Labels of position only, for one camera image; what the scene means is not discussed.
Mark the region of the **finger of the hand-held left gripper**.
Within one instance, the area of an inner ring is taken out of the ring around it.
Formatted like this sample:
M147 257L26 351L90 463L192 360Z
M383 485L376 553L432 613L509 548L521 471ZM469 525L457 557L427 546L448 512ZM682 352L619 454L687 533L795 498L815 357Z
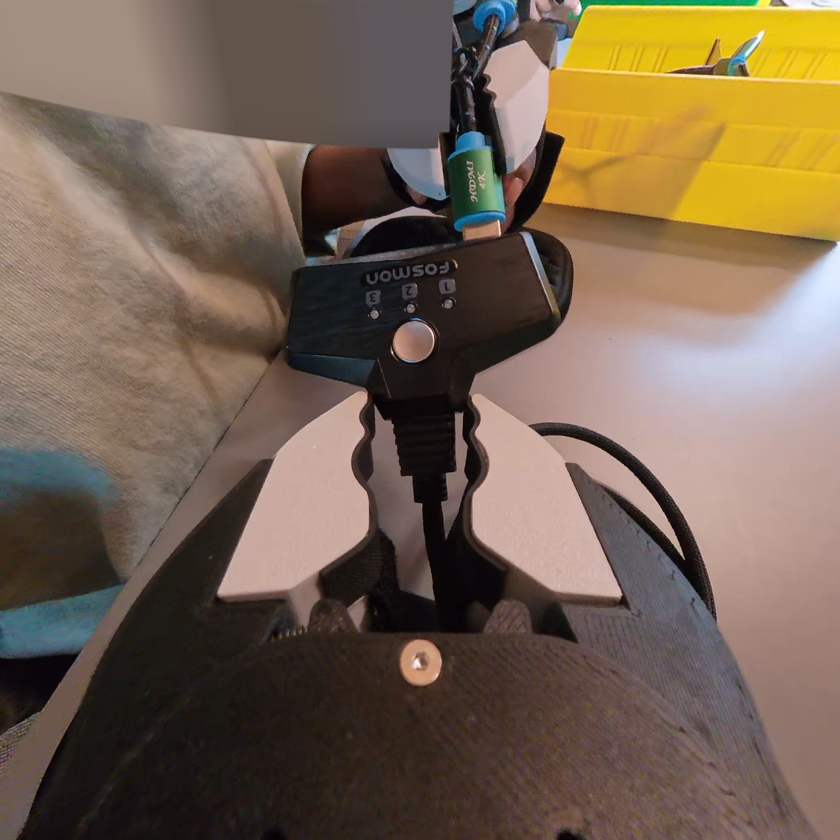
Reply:
M536 151L549 107L550 70L526 41L495 50L485 71L497 172L515 172Z

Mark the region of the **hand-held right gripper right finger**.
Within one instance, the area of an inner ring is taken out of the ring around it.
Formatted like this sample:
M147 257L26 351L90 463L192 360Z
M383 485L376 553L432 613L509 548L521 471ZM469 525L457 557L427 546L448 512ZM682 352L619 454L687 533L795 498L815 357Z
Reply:
M483 395L464 421L460 533L475 599L490 611L518 601L533 622L554 603L619 606L622 588L564 458Z

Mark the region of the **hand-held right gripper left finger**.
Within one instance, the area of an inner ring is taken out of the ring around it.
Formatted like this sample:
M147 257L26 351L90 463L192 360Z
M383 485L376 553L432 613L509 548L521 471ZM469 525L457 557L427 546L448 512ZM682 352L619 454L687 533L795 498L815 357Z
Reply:
M357 392L310 421L276 452L224 576L222 602L281 600L299 626L319 599L367 623L380 576L370 489L375 407Z

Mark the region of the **black hdmi switch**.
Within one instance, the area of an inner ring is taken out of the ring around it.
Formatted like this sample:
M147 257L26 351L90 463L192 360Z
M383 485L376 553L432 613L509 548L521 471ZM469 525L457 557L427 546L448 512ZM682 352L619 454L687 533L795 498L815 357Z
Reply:
M569 250L537 232L323 261L293 278L287 362L364 389L414 500L445 501L475 377L556 332L573 278Z

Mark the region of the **person's left hand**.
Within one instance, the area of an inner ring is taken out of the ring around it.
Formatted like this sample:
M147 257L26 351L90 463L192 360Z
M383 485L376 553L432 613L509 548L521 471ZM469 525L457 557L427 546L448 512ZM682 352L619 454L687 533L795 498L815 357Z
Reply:
M385 173L383 148L316 145L301 180L302 233L321 236L407 207Z

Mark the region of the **black mesh pad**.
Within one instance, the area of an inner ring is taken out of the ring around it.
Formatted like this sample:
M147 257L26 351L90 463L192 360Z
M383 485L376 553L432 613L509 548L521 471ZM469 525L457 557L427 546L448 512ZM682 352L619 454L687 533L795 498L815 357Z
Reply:
M411 215L373 226L350 258L308 281L318 314L353 335L357 355L391 348L405 324L425 323L435 347L543 340L565 318L574 268L568 249L535 230L459 241L443 218Z

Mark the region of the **yellow plastic bin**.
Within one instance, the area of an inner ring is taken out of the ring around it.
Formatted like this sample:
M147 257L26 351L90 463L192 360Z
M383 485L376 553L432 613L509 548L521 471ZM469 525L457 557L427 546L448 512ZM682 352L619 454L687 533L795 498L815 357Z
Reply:
M683 77L760 31L749 78ZM596 6L550 78L545 202L837 242L839 12Z

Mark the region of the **teal cloth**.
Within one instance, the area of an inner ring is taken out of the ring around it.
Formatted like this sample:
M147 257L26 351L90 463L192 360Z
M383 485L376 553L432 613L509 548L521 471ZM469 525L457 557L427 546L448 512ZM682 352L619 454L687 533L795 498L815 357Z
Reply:
M109 479L75 455L1 454L1 653L74 655L123 589L106 542Z

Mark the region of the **person in white shirt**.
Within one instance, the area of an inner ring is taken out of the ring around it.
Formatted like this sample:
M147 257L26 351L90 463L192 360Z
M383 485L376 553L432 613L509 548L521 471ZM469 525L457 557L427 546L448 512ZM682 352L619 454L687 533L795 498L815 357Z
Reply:
M123 584L270 366L312 146L2 94L3 449L112 487Z

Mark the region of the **blue-handled pliers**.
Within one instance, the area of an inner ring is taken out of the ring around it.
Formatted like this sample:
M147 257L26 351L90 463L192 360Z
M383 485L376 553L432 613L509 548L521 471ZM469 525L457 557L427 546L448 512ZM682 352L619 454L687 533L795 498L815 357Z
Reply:
M760 47L764 37L764 31L760 31L753 37L748 38L731 56L724 56L722 42L716 38L708 51L705 62L702 65L688 66L668 70L668 75L683 77L735 77L749 78L749 59Z

